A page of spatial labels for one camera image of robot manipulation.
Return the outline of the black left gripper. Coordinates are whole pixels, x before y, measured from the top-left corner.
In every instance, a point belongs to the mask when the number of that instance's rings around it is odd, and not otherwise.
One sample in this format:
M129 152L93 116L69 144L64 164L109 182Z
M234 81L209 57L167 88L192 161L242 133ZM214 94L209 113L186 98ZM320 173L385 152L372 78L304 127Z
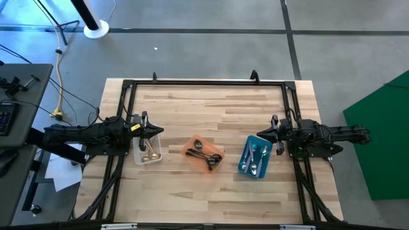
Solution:
M146 111L143 111L141 114L135 114L133 120L128 125L128 141L129 143L131 143L134 138L138 138L139 140L137 142L137 147L141 151L145 151L144 143L146 138L146 129L148 139L164 131L162 127L147 122L148 113ZM132 132L130 128L136 124L140 124L141 127Z

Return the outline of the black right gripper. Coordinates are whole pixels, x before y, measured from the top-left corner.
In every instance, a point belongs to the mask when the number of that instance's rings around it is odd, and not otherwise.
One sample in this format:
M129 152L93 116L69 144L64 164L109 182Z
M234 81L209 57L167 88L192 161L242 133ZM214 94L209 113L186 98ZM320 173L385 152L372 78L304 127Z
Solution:
M277 144L277 155L284 153L283 141L287 142L291 156L309 155L308 148L314 145L314 134L317 129L316 121L302 119L300 124L305 125L305 127L293 128L287 119L278 119L278 116L274 114L271 124L271 127L258 132L256 135L269 142L275 142Z

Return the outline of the clear plastic bin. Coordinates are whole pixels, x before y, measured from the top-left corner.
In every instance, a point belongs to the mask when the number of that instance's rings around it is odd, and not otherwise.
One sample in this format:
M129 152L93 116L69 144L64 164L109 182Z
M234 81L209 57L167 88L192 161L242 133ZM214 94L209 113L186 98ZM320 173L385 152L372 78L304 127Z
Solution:
M141 162L141 158L143 156L143 151L141 151L137 147L138 140L139 140L138 138L134 138L132 140L133 153L134 153L134 162L137 165L147 165L147 164L156 163L156 162L159 162L159 161L162 160L162 147L161 147L160 135L159 134L149 139L152 142L153 148L155 149L155 151L160 154L160 158L156 159L156 160L150 160L148 162Z

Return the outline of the teal plastic bin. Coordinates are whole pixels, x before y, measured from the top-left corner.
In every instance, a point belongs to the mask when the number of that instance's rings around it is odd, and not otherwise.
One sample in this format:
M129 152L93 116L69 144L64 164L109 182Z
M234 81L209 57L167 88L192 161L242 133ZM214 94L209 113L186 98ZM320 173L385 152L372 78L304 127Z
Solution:
M258 146L257 150L255 152L255 156L254 156L254 163L256 164L257 167L258 167L258 163L259 163L259 160L260 160L260 157L261 157L262 149L265 146L268 147L267 154L263 158L263 165L261 167L261 173L259 175L259 178L257 178L256 175L252 175L251 172L250 172L250 169L249 169L249 164L250 164L250 161L251 161L251 154L250 153L249 153L249 155L247 157L247 164L246 164L245 170L243 171L240 168L240 164L241 164L241 162L243 160L243 154L245 153L245 149L247 147L248 142L250 142L251 144L254 143L254 144L256 144ZM246 140L246 143L245 143L245 146L244 146L244 149L243 149L242 156L240 157L240 160L239 160L239 163L238 163L238 172L240 172L240 173L242 173L242 174L244 174L246 176L249 176L251 178L263 179L265 177L266 171L268 169L268 162L270 160L270 155L272 153L272 150L273 150L273 144L271 142L268 142L268 141L266 141L264 139L261 139L259 137L254 136L254 135L248 136L248 138Z

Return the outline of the orange plastic bin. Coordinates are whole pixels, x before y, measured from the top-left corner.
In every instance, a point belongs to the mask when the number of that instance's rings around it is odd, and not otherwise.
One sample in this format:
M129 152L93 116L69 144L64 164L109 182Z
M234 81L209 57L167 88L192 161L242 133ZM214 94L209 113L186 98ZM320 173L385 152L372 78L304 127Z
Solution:
M203 144L202 152L203 153L206 153L209 155L219 154L222 156L222 160L217 165L212 166L212 169L213 169L212 171L208 169L208 166L203 159L188 156L185 154L189 148L193 150L197 150L195 149L195 146L194 146L194 141L196 139L202 142ZM186 161L186 163L188 163L189 171L192 171L193 173L197 173L197 174L207 175L207 176L213 176L215 172L217 171L217 169L221 166L223 160L225 159L225 154L222 150L220 150L214 144L212 144L211 142L207 141L204 137L201 137L199 135L193 135L187 141L187 143L180 150L180 156L182 157L182 159L184 159L184 161Z

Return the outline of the black desk leg bar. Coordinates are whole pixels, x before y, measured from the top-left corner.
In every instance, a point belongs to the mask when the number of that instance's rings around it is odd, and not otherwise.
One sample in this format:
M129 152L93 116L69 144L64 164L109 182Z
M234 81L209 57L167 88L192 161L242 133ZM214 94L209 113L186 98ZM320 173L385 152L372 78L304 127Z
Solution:
M31 128L30 131L28 132L25 143L33 144L42 150L48 151L49 153L53 153L77 164L84 165L86 163L85 159L86 154L84 152L76 148L73 148L65 143L47 144L43 140L44 135L45 134L43 132L35 128Z

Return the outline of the white paper sheets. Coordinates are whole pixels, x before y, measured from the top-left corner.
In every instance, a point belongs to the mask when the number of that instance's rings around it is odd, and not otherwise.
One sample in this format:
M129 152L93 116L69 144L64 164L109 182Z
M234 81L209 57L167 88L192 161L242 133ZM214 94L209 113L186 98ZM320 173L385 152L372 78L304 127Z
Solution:
M81 165L72 165L71 161L51 153L45 172L45 179L52 179L55 191L59 192L81 182Z

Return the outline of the white round stand base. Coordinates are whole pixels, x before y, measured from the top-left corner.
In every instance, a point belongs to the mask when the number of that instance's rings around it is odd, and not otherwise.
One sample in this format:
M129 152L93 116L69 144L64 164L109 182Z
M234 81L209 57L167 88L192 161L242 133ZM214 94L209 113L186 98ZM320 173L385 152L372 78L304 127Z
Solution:
M105 36L109 32L109 25L106 21L100 20L100 27L97 30L90 30L87 26L84 27L84 35L91 39L98 39Z

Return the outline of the green board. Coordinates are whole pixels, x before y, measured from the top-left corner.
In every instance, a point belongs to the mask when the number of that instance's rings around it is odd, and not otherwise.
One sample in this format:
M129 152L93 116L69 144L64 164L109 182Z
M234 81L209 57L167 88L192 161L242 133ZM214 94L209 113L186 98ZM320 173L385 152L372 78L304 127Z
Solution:
M371 199L409 199L409 70L343 115L347 125L369 130L369 144L354 148Z

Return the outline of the black tripod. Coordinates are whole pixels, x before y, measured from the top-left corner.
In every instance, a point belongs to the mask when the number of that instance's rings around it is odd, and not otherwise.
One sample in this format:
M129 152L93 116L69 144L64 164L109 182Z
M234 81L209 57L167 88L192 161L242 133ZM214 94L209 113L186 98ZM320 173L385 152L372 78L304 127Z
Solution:
M60 24L40 0L32 0L32 2L34 2L34 4L43 13L45 18L49 21L51 28L57 35L59 46L61 46L61 42L63 42L63 44L67 46L68 40L66 39L65 36L65 29L68 26L77 27L79 25L79 20L73 20L70 22Z

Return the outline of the black desk clamp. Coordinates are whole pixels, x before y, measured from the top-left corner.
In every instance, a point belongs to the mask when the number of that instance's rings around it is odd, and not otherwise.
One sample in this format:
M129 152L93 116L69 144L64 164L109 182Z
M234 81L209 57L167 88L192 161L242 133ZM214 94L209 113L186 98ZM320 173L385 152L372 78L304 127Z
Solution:
M34 75L31 75L31 79L25 84L20 84L20 79L14 77L10 82L8 82L4 77L0 77L0 88L5 89L6 96L14 96L19 91L26 92L29 90L28 86L32 82L39 82L40 79Z

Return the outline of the black keyboard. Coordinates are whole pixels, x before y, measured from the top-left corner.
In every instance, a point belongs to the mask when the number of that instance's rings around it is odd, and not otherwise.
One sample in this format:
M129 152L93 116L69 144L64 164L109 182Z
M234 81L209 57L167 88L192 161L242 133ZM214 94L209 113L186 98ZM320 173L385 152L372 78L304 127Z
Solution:
M0 103L0 136L9 135L18 111L18 103Z

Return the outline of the dark grey desk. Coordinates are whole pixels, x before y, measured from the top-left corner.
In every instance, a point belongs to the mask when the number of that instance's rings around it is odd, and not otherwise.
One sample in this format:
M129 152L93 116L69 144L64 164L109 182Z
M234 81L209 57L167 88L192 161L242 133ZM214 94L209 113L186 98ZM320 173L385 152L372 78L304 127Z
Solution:
M36 154L35 145L0 151L0 227L13 220Z

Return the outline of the black table frame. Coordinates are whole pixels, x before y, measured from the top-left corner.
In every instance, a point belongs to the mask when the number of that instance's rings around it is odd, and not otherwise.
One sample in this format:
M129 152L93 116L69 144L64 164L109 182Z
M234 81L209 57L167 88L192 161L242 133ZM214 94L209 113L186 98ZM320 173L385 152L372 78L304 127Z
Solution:
M100 214L117 222L206 224L299 224L302 214L293 161L272 155L263 179L238 172L250 135L270 126L286 107L304 119L320 120L313 84L308 80L107 79L102 116L117 113L121 97L135 113L146 111L162 127L162 160L137 165L129 153L118 188ZM180 150L199 135L225 154L213 176L189 171Z

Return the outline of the white edge bracket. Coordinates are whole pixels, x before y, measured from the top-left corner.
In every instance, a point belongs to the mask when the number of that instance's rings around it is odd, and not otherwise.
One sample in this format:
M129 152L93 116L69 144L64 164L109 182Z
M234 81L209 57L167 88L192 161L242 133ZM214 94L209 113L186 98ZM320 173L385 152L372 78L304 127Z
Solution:
M137 230L137 223L102 224L100 230Z
M280 225L280 230L316 230L316 227L308 225L283 224Z

